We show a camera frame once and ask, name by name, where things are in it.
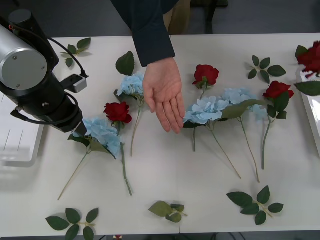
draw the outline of dark sleeve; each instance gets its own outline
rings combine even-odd
[[[164,24],[161,0],[111,2],[132,31],[142,67],[176,56]]]

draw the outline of gray cylinder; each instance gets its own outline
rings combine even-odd
[[[38,85],[47,73],[45,57],[0,25],[0,81],[14,90]]]

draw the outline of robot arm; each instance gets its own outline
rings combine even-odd
[[[17,10],[9,16],[9,23],[3,19],[0,23],[0,91],[17,105],[11,115],[33,124],[52,125],[64,133],[75,130],[84,135],[87,130],[82,111],[77,100],[65,92],[78,93],[87,87],[88,76],[82,66],[75,59],[81,74],[59,82],[53,74],[59,59],[31,12]],[[40,121],[27,118],[21,110]]]

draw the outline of blue hydrangea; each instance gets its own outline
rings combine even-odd
[[[257,96],[250,93],[247,88],[226,88],[221,99],[229,101],[230,105],[240,104],[245,100],[257,99]],[[267,117],[267,109],[261,109],[260,105],[253,105],[248,108],[254,112],[257,120],[262,120]]]
[[[114,156],[119,154],[121,142],[118,137],[118,130],[111,126],[106,118],[84,118],[83,123],[87,130],[86,136],[96,138]],[[80,137],[76,132],[73,133],[73,136],[76,138]]]
[[[117,95],[120,96],[122,93],[126,95],[140,95],[144,94],[144,89],[142,86],[142,82],[144,80],[145,75],[141,72],[137,72],[132,76],[125,76],[120,89],[117,92]]]
[[[209,120],[215,121],[222,117],[221,111],[229,105],[229,101],[217,99],[215,96],[198,99],[196,104],[187,109],[183,122],[206,124]]]

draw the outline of green stem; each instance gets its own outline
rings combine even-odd
[[[207,83],[205,82],[204,85],[203,85],[203,93],[201,94],[200,99],[202,99],[202,97],[204,96],[206,90],[207,90]]]
[[[265,146],[266,146],[266,139],[267,139],[267,135],[268,135],[268,132],[269,132],[269,129],[270,129],[270,125],[271,125],[271,119],[270,117],[268,116],[268,119],[269,119],[269,124],[268,124],[268,127],[266,129],[266,132],[265,132],[265,135],[264,135],[264,138],[263,138],[263,144],[262,144],[262,170],[265,170]]]
[[[141,108],[142,108],[142,105],[139,105],[138,116],[136,117],[134,129],[133,129],[133,134],[132,134],[132,139],[131,139],[131,149],[130,149],[130,156],[131,157],[132,157],[134,138],[135,138],[136,131],[137,131],[138,119],[139,119],[139,116],[140,116]]]
[[[59,198],[58,198],[58,201],[60,200],[60,198],[61,198],[62,195],[64,194],[67,186],[69,185],[70,181],[72,180],[72,178],[74,177],[74,175],[75,175],[76,172],[78,171],[80,165],[81,165],[82,162],[85,160],[86,156],[87,156],[88,154],[90,154],[90,153],[91,153],[91,151],[87,151],[87,152],[85,153],[84,157],[82,158],[82,160],[81,160],[81,162],[79,163],[79,165],[76,167],[76,169],[75,169],[74,173],[72,174],[72,176],[70,177],[69,181],[68,181],[68,182],[66,183],[66,185],[64,186],[64,188],[63,188],[63,190],[62,190],[62,192],[61,192],[61,194],[60,194],[60,196],[59,196]]]
[[[255,157],[254,157],[254,154],[253,154],[253,153],[252,153],[252,151],[251,151],[251,147],[250,147],[250,145],[249,145],[249,140],[248,140],[248,137],[247,137],[247,133],[246,133],[246,130],[245,130],[245,126],[244,126],[244,123],[243,123],[243,121],[242,121],[242,118],[241,118],[241,117],[240,117],[240,123],[241,123],[242,129],[243,129],[244,135],[245,135],[246,143],[248,144],[248,147],[249,147],[249,150],[250,150],[251,156],[252,156],[253,161],[254,161],[254,165],[255,165],[255,173],[256,173],[256,179],[257,179],[258,183],[260,183],[259,174],[258,174],[257,162],[256,162],[256,159],[255,159]]]
[[[124,144],[121,143],[121,153],[122,153],[122,169],[123,169],[123,178],[125,181],[125,184],[128,188],[130,196],[132,196],[131,188],[129,185],[129,181],[127,179],[127,172],[126,172],[126,159],[125,159],[125,150],[124,150]]]
[[[226,158],[229,160],[229,162],[230,162],[231,166],[233,167],[233,169],[235,170],[236,174],[239,176],[240,179],[242,179],[241,176],[240,176],[240,174],[239,174],[238,171],[236,170],[235,166],[232,164],[230,158],[229,158],[228,155],[226,154],[225,150],[222,148],[222,146],[221,146],[220,143],[218,142],[218,140],[217,140],[217,138],[216,138],[216,136],[215,136],[215,134],[214,134],[214,131],[211,131],[211,133],[212,133],[214,139],[216,140],[216,142],[218,143],[219,147],[220,147],[221,150],[223,151],[224,155],[225,155]]]
[[[196,152],[196,127],[193,129],[193,151]]]

